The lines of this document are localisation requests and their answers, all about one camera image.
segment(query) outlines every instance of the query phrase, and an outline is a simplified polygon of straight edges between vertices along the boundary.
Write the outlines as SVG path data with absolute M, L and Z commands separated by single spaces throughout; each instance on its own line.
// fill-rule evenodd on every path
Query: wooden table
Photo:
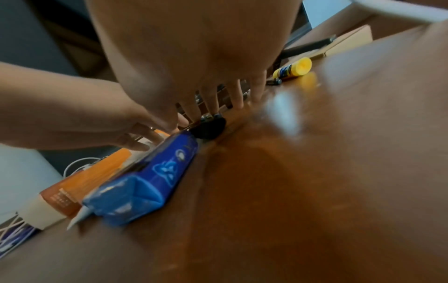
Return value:
M 165 208 L 56 225 L 0 282 L 448 282 L 446 50 L 448 23 L 322 60 L 225 112 Z

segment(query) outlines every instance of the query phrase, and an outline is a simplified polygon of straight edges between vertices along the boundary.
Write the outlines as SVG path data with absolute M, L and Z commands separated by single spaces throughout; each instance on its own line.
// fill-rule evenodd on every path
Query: brown table surface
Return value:
M 225 112 L 165 208 L 56 225 L 0 282 L 448 282 L 447 50 L 445 23 L 322 60 Z

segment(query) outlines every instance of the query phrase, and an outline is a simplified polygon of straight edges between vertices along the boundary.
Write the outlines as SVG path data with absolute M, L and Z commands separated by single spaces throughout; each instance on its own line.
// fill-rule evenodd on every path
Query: person's right hand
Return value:
M 218 111 L 224 83 L 234 108 L 243 106 L 239 79 L 258 101 L 266 69 L 286 42 L 300 0 L 88 0 L 89 10 L 118 81 L 157 118 L 176 127 L 175 104 L 200 119 L 195 91 Z

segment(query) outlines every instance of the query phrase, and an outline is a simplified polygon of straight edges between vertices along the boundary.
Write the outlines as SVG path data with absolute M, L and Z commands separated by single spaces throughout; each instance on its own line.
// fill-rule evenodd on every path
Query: blue package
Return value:
M 197 147 L 196 139 L 188 131 L 175 134 L 86 196 L 83 204 L 113 226 L 157 210 L 173 192 Z

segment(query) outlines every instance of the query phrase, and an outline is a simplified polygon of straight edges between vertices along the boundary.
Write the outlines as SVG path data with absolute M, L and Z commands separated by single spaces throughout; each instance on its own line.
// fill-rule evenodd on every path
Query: hand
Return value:
M 243 106 L 239 79 L 249 80 L 258 101 L 265 70 L 283 48 L 300 3 L 87 0 L 118 81 L 165 130 L 176 127 L 177 102 L 193 121 L 200 119 L 196 90 L 212 114 L 221 83 L 236 109 Z
M 116 145 L 148 150 L 159 143 L 153 117 L 118 83 L 0 63 L 0 142 L 35 149 Z M 188 125 L 180 114 L 179 124 Z

